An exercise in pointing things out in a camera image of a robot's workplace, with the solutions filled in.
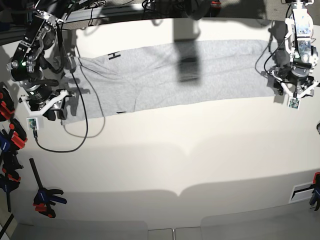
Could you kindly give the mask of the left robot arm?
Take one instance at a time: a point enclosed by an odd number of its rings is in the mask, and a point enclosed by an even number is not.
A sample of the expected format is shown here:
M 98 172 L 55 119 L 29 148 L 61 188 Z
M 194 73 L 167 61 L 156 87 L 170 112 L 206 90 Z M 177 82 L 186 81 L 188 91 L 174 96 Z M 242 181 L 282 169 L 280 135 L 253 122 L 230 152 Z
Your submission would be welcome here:
M 288 61 L 266 73 L 274 79 L 280 95 L 286 93 L 290 104 L 298 104 L 304 97 L 312 97 L 320 82 L 311 76 L 318 64 L 317 48 L 312 45 L 314 22 L 307 6 L 313 0 L 284 0 L 288 5 L 284 23 L 286 33 L 281 43 Z

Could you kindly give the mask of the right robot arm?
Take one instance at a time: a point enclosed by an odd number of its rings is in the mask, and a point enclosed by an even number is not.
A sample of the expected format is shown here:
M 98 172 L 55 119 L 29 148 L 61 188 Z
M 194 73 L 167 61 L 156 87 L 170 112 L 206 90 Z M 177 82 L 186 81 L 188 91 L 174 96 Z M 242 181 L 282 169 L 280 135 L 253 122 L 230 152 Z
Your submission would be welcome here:
M 49 10 L 37 10 L 23 39 L 7 64 L 11 79 L 18 82 L 25 90 L 19 102 L 23 103 L 31 117 L 44 116 L 50 121 L 66 120 L 66 98 L 73 93 L 60 88 L 57 79 L 43 76 L 43 70 L 49 69 L 58 75 L 64 70 L 64 58 L 60 59 L 60 67 L 55 68 L 45 58 L 45 51 L 55 42 L 62 47 L 62 33 L 59 23 L 63 14 Z

